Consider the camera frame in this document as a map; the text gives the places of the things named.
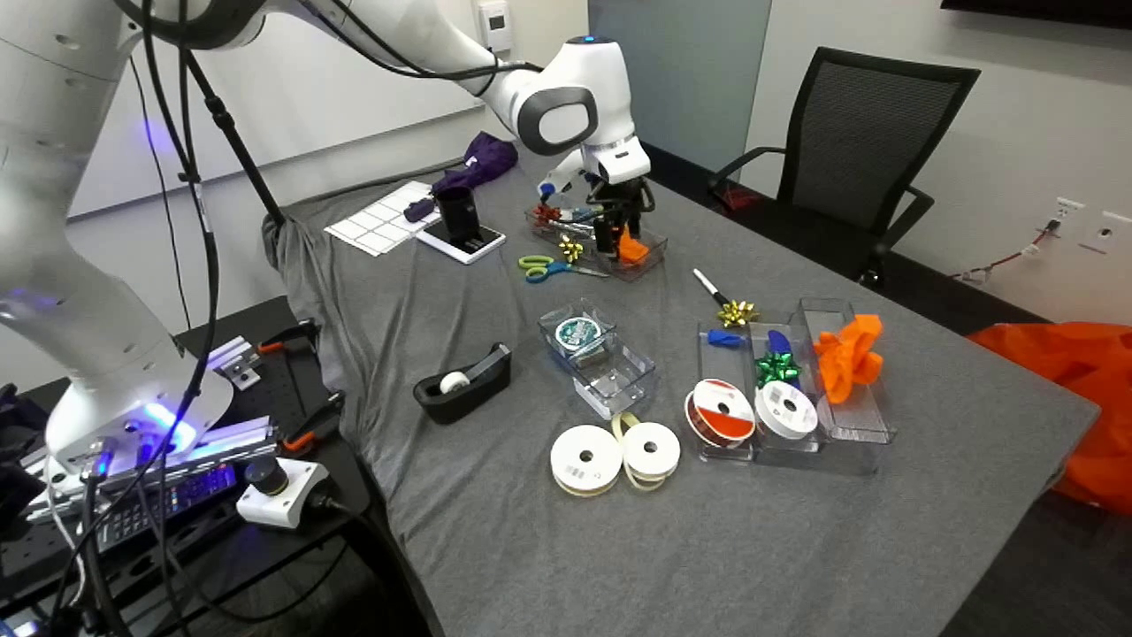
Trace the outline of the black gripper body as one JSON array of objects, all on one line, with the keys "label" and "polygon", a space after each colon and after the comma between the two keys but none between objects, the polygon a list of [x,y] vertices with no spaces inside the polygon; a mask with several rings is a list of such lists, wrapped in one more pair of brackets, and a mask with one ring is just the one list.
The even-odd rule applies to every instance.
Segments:
[{"label": "black gripper body", "polygon": [[651,211],[656,209],[656,193],[651,184],[644,177],[621,179],[621,184],[610,184],[604,177],[592,177],[592,205],[597,209],[629,209],[629,211]]}]

